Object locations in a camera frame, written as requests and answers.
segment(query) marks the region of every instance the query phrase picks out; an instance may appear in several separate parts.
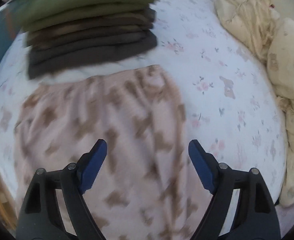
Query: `bed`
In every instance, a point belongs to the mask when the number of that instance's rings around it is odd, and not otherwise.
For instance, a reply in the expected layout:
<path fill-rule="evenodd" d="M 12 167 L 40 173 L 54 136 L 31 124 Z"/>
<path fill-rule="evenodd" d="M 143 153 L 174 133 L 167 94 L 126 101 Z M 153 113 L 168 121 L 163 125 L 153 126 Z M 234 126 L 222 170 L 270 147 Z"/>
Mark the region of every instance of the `bed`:
<path fill-rule="evenodd" d="M 36 80 L 28 80 L 29 48 L 25 48 L 26 34 L 19 33 L 0 63 L 0 173 L 12 196 L 15 198 L 17 190 L 13 130 L 22 103 L 40 83 L 74 82 L 159 64 L 180 88 L 188 139 L 197 139 L 218 162 L 233 169 L 258 168 L 276 202 L 286 171 L 284 115 L 265 67 L 224 30 L 213 2 L 160 0 L 151 6 L 157 12 L 152 30 L 158 38 L 155 49 L 119 62 L 84 66 Z M 237 194 L 235 190 L 221 234 L 231 227 Z M 204 202 L 209 204 L 210 198 L 207 193 Z M 284 235 L 289 228 L 283 222 L 283 210 L 277 211 Z"/>

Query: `dark gray folded shirt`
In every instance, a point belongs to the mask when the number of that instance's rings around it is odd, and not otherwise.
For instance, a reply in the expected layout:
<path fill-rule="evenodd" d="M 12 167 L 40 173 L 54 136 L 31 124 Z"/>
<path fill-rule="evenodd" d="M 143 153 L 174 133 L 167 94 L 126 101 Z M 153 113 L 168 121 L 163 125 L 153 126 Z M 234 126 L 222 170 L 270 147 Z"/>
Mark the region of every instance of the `dark gray folded shirt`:
<path fill-rule="evenodd" d="M 156 12 L 154 10 L 147 8 L 136 12 L 119 13 L 66 22 L 50 26 L 39 31 L 29 32 L 27 36 L 27 45 L 31 46 L 38 42 L 46 41 L 60 35 L 94 27 L 115 25 L 149 25 L 154 22 L 155 14 Z"/>
<path fill-rule="evenodd" d="M 41 63 L 52 57 L 57 57 L 59 55 L 67 54 L 69 52 L 73 52 L 79 49 L 131 43 L 131 42 L 139 41 L 145 37 L 146 37 L 145 32 L 125 33 L 120 35 L 97 37 L 97 38 L 91 38 L 91 39 L 84 39 L 80 41 L 74 41 L 74 42 L 67 43 L 58 47 L 53 47 L 50 49 L 44 49 L 44 50 L 32 49 L 29 52 L 29 64 Z"/>
<path fill-rule="evenodd" d="M 152 29 L 153 24 L 149 25 L 116 25 L 116 26 L 103 26 L 103 27 L 95 27 L 82 31 L 77 31 L 73 33 L 68 33 L 64 35 L 57 36 L 55 38 L 35 42 L 32 44 L 33 49 L 35 50 L 44 50 L 50 49 L 53 47 L 61 46 L 67 43 L 71 43 L 74 41 L 96 38 L 96 37 L 104 37 L 104 36 L 113 36 L 124 33 L 135 33 L 135 32 L 143 32 L 148 29 Z"/>
<path fill-rule="evenodd" d="M 68 68 L 119 61 L 146 52 L 156 46 L 156 36 L 147 31 L 146 37 L 137 42 L 90 47 L 53 57 L 39 64 L 29 63 L 28 75 L 30 79 L 34 79 L 46 73 L 54 73 Z"/>

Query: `cream comforter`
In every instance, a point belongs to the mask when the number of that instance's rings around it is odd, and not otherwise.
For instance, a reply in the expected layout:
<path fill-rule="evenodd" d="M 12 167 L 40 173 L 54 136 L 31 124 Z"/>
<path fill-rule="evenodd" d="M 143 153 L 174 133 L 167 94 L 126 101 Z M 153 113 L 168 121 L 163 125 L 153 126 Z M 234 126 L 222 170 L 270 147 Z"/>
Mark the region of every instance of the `cream comforter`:
<path fill-rule="evenodd" d="M 285 112 L 289 147 L 279 200 L 290 206 L 294 203 L 294 21 L 281 19 L 271 0 L 217 0 L 215 8 L 223 27 L 266 64 Z"/>

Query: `pink blanket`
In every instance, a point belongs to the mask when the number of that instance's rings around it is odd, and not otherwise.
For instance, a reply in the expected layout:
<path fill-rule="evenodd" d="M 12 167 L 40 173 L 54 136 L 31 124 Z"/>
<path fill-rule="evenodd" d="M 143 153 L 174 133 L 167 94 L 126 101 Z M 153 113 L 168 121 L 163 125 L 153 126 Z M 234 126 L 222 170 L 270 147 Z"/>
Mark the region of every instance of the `pink blanket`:
<path fill-rule="evenodd" d="M 62 169 L 103 138 L 107 157 L 84 199 L 105 237 L 189 239 L 208 201 L 190 164 L 185 120 L 178 88 L 157 65 L 40 86 L 15 129 L 17 212 L 37 168 Z M 73 232 L 59 191 L 58 202 Z"/>

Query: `blue gripper pad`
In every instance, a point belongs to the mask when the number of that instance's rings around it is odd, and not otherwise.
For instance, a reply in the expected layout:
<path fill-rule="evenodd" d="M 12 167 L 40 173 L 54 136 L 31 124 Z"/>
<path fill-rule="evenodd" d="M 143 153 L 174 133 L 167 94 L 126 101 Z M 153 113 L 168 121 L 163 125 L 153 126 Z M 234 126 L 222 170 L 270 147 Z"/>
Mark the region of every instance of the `blue gripper pad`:
<path fill-rule="evenodd" d="M 218 187 L 218 162 L 210 153 L 206 153 L 197 140 L 192 140 L 188 146 L 192 164 L 200 178 L 203 187 L 214 194 Z"/>
<path fill-rule="evenodd" d="M 79 165 L 78 177 L 81 182 L 78 190 L 81 194 L 84 194 L 86 190 L 91 189 L 93 186 L 106 155 L 107 143 L 104 140 L 99 139 L 90 152 L 83 154 L 77 162 Z"/>

